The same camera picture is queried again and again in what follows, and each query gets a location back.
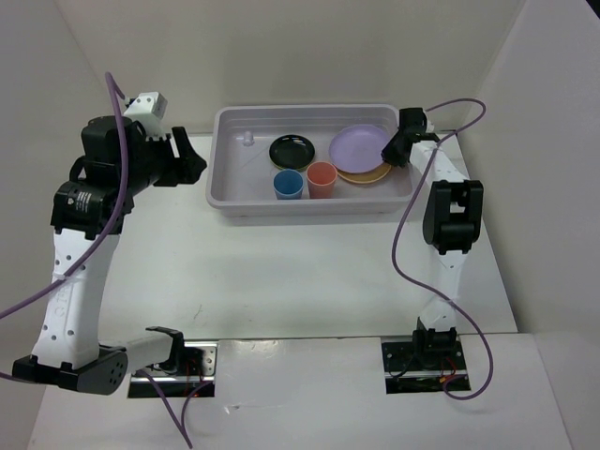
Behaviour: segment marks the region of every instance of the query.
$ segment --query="pink cup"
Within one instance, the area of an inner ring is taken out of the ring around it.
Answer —
[[[308,166],[308,194],[311,199],[330,199],[338,179],[338,169],[329,162],[317,161]]]

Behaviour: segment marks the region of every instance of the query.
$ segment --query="blue cup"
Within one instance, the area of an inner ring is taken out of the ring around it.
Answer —
[[[278,200],[299,200],[302,198],[304,180],[299,172],[286,169],[275,175],[273,188]]]

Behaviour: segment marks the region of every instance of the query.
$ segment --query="white wall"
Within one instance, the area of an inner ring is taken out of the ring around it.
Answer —
[[[53,194],[83,152],[79,133],[109,111],[52,2],[0,2],[0,310],[50,281]],[[0,322],[0,370],[31,352],[45,301]],[[0,447],[26,448],[43,388],[0,380]]]
[[[537,333],[574,448],[600,442],[600,20],[528,0],[461,138],[522,331]]]
[[[522,0],[56,0],[96,74],[159,89],[166,120],[211,131],[224,105],[476,94]],[[441,115],[455,125],[466,110]]]

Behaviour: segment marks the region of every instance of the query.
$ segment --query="white tabletop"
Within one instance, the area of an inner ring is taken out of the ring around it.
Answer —
[[[197,449],[567,450],[558,407],[529,335],[492,335],[486,393],[386,395],[380,340],[225,341],[214,398],[196,398],[187,430]],[[473,387],[488,360],[462,339]],[[30,449],[186,449],[160,400],[46,389]],[[172,398],[179,415],[183,399]]]
[[[208,158],[212,139],[191,141]],[[456,139],[444,151],[464,168]],[[105,290],[101,339],[132,338],[150,325],[211,339],[412,332],[429,296],[390,262],[399,212],[231,219],[208,205],[205,185],[202,176],[195,186],[152,187],[135,198]],[[400,238],[399,261],[433,281],[421,216],[412,215]],[[485,227],[460,295],[485,332],[517,331]],[[473,330],[461,321],[458,331]]]

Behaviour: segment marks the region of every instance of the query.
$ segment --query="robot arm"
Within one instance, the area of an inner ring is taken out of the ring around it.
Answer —
[[[400,110],[398,132],[382,150],[383,159],[395,166],[411,163],[420,173],[426,171],[438,137],[421,108]],[[483,186],[469,180],[439,149],[427,174],[429,187],[423,235],[431,245],[435,287],[455,303],[462,267],[472,244],[479,238]],[[456,340],[456,313],[437,295],[419,315],[417,333],[421,345],[435,350],[448,348]]]
[[[160,124],[166,103],[159,93],[143,93],[129,104],[124,114],[129,176],[121,217],[97,251],[52,292],[32,354],[15,361],[13,376],[108,395],[127,373],[152,364],[174,371],[184,363],[183,335],[168,328],[147,328],[139,338],[118,347],[98,344],[104,285],[133,197],[151,185],[194,184],[206,168],[182,127],[172,129],[179,152],[175,157],[171,136]],[[71,262],[84,254],[115,207],[121,161],[114,117],[91,120],[82,131],[82,143],[85,156],[73,164],[69,180],[54,196],[54,280],[63,278]]]

